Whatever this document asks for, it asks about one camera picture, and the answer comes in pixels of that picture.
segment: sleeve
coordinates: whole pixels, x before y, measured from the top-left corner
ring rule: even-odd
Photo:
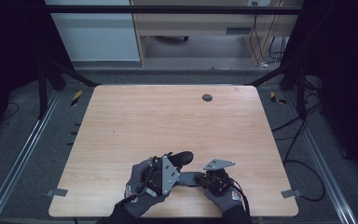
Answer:
[[[133,217],[125,208],[121,206],[117,210],[113,211],[110,217],[102,217],[99,219],[96,224],[133,224],[137,220],[136,217]]]
[[[251,217],[245,212],[242,205],[228,209],[223,213],[222,218],[226,224],[253,224]]]

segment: hand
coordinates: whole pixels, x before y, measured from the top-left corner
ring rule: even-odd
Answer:
[[[124,197],[128,198],[134,192],[140,193],[140,188],[142,187],[142,172],[147,169],[147,167],[152,164],[152,160],[142,161],[139,164],[132,166],[131,178],[126,185],[126,191],[124,192]],[[167,195],[161,195],[160,197],[152,197],[148,193],[138,196],[136,199],[132,200],[129,203],[125,204],[127,211],[134,217],[140,217],[143,215],[149,208],[157,203],[162,203],[167,198]]]
[[[220,196],[213,195],[208,189],[204,189],[204,194],[219,208],[222,214],[232,207],[242,205],[241,194],[233,187],[229,188],[223,195]]]

